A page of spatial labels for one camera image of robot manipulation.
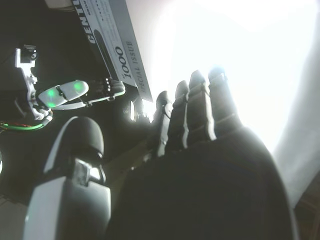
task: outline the glowing green indicator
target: glowing green indicator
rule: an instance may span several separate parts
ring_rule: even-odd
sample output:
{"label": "glowing green indicator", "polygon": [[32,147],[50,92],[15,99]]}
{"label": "glowing green indicator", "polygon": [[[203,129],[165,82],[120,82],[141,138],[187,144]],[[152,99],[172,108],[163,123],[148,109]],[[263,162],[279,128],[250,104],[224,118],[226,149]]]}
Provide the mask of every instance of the glowing green indicator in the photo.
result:
{"label": "glowing green indicator", "polygon": [[53,90],[53,89],[50,89],[49,91],[48,91],[48,96],[49,97],[54,97],[56,95],[56,93],[55,93],[55,91]]}
{"label": "glowing green indicator", "polygon": [[49,108],[54,108],[56,105],[53,102],[48,102],[46,104]]}
{"label": "glowing green indicator", "polygon": [[81,91],[83,89],[83,86],[80,82],[76,82],[73,86],[74,86],[74,89],[77,91]]}

